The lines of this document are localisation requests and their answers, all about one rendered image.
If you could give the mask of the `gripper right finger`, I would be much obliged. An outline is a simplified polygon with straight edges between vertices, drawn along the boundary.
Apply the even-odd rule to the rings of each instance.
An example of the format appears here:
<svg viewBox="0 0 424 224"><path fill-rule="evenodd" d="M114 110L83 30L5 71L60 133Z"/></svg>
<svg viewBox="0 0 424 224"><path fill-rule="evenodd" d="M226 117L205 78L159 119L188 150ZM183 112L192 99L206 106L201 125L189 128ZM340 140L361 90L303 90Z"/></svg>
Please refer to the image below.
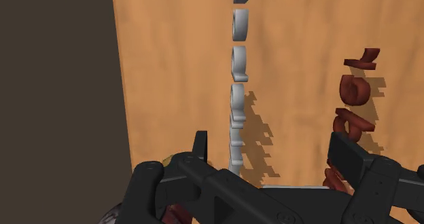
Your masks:
<svg viewBox="0 0 424 224"><path fill-rule="evenodd" d="M416 171L406 169L368 153L341 132L331 134L328 159L355 190L342 224L402 224L390 216L392 206L424 224L424 164Z"/></svg>

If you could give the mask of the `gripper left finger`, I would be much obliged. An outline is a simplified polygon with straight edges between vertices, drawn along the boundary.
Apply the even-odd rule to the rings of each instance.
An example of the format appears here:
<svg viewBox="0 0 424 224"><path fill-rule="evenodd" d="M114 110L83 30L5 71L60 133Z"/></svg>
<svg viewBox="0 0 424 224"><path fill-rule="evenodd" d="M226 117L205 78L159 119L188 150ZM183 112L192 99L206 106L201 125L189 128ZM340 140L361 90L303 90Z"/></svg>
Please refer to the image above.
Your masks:
<svg viewBox="0 0 424 224"><path fill-rule="evenodd" d="M181 204L202 224L304 224L292 209L227 169L207 163L207 132L198 131L191 152L168 166L136 166L115 224L164 224L157 209Z"/></svg>

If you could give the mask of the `dark red letter sign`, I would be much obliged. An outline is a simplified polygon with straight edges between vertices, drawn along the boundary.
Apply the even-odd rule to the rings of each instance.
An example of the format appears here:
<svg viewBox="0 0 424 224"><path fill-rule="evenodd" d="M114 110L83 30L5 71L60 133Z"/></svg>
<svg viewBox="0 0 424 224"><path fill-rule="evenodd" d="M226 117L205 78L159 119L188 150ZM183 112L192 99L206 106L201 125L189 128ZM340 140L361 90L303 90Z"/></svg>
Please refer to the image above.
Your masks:
<svg viewBox="0 0 424 224"><path fill-rule="evenodd" d="M365 48L360 59L346 59L344 65L361 69L375 70L375 59L380 50L378 48ZM371 96L371 86L362 77L354 75L343 75L340 79L339 94L341 101L349 106L362 106L366 104ZM346 108L337 108L336 117L333 121L333 131L347 135L350 141L360 140L363 132L373 132L375 125L366 119L354 114ZM324 171L325 179L323 185L336 191L353 195L354 188L347 182L339 170L333 165L330 158L327 159L328 167Z"/></svg>

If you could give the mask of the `wooden table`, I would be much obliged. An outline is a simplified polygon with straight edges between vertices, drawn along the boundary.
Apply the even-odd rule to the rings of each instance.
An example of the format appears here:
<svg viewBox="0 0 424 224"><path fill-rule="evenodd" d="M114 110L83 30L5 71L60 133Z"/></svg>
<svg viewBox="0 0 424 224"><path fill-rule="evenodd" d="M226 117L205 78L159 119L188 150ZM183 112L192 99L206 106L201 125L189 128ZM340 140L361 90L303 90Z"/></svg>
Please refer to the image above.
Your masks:
<svg viewBox="0 0 424 224"><path fill-rule="evenodd" d="M114 0L131 158L161 160L209 134L228 165L232 0ZM424 0L249 0L242 175L254 185L320 185L344 65L379 48L366 76L369 151L424 164Z"/></svg>

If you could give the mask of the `white letter sign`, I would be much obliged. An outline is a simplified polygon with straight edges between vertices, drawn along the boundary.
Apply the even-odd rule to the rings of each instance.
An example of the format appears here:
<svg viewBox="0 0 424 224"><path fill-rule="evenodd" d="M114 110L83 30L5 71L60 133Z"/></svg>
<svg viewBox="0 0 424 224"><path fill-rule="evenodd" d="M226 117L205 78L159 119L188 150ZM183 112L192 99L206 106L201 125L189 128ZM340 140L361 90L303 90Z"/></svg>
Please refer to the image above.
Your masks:
<svg viewBox="0 0 424 224"><path fill-rule="evenodd" d="M248 9L235 9L232 13L232 40L244 42L247 39L249 23ZM246 116L244 112L245 89L244 83L248 82L249 76L246 74L247 50L244 45L232 47L231 54L231 74L234 83L230 88L230 159L228 169L235 175L240 174L243 166L243 156L241 147L243 139L240 131L243 129Z"/></svg>

